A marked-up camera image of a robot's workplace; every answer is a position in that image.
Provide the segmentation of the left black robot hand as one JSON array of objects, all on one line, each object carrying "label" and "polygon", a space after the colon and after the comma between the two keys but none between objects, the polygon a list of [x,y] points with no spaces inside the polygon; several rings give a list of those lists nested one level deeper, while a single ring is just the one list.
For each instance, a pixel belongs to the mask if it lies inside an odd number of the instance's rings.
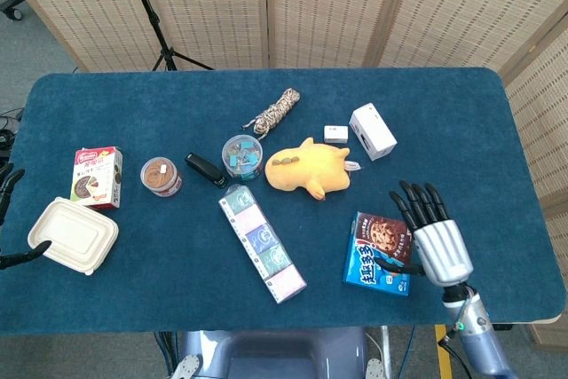
[{"label": "left black robot hand", "polygon": [[[15,185],[23,178],[23,169],[13,170],[14,165],[7,162],[1,167],[1,224],[4,223],[5,215],[11,202],[12,193]],[[12,255],[1,255],[1,269],[31,262],[41,255],[52,245],[52,241],[43,241],[35,248]]]}]

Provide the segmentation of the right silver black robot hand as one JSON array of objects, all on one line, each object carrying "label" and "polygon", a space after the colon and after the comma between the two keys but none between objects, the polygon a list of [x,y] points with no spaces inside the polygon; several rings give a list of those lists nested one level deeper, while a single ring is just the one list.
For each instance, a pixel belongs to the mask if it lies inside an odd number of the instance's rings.
[{"label": "right silver black robot hand", "polygon": [[429,183],[419,186],[401,180],[399,185],[406,196],[394,191],[389,196],[413,236],[421,262],[398,266],[377,257],[375,263],[388,272],[425,276],[441,288],[464,285],[473,265],[462,233],[449,217],[438,190]]}]

